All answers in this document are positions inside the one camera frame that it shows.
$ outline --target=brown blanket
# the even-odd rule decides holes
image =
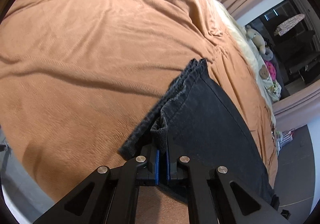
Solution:
[[[270,111],[212,0],[17,0],[0,46],[0,123],[55,201],[98,166],[124,163],[117,149],[193,58],[208,60],[273,185]],[[187,222],[186,205],[156,188],[139,198],[149,208],[139,204],[137,223],[167,223],[171,210]]]

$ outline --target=floor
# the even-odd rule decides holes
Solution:
[[[294,93],[297,93],[302,89],[305,89],[307,86],[304,83],[303,79],[299,77],[297,80],[291,82],[290,84],[287,84],[285,87],[289,91],[290,95],[293,95]]]
[[[279,212],[289,210],[289,222],[302,224],[310,213],[315,188],[314,155],[307,126],[294,132],[293,141],[281,149],[278,161],[275,192],[280,198]],[[33,223],[53,205],[11,150],[0,153],[0,173],[6,203],[20,224]]]
[[[279,212],[289,210],[289,222],[302,224],[310,214],[315,189],[315,161],[308,126],[295,130],[293,141],[281,149],[274,188],[280,198]]]
[[[0,129],[0,143],[4,142]],[[19,224],[33,223],[53,206],[53,200],[27,174],[11,149],[0,152],[0,174],[5,202]]]

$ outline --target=folded clothing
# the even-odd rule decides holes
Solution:
[[[274,191],[250,130],[228,95],[210,79],[205,59],[191,60],[167,93],[120,148],[126,159],[154,142],[164,154],[167,138],[191,160],[216,168],[226,166],[267,203]],[[168,189],[186,198],[180,187]]]

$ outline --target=white bedsheet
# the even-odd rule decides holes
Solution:
[[[215,7],[217,8],[217,11],[224,22],[224,24],[228,27],[230,30],[231,35],[234,37],[236,42],[238,43],[240,49],[242,50],[242,53],[244,54],[248,64],[251,66],[255,76],[256,76],[256,82],[260,89],[261,95],[263,96],[264,100],[266,101],[268,107],[270,108],[270,111],[272,113],[271,121],[275,125],[276,124],[276,118],[273,114],[272,110],[272,100],[269,96],[267,90],[264,87],[264,83],[259,75],[259,63],[264,63],[261,55],[259,54],[259,51],[257,47],[254,45],[252,40],[247,40],[246,38],[246,30],[244,27],[241,27],[234,18],[228,13],[228,11],[225,9],[225,7],[218,2],[217,0],[213,0]]]

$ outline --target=pink plush toy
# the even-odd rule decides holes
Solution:
[[[275,67],[273,66],[273,64],[270,61],[264,60],[264,63],[267,66],[267,69],[268,69],[268,71],[270,73],[272,81],[275,81],[276,80],[276,69],[275,69]]]

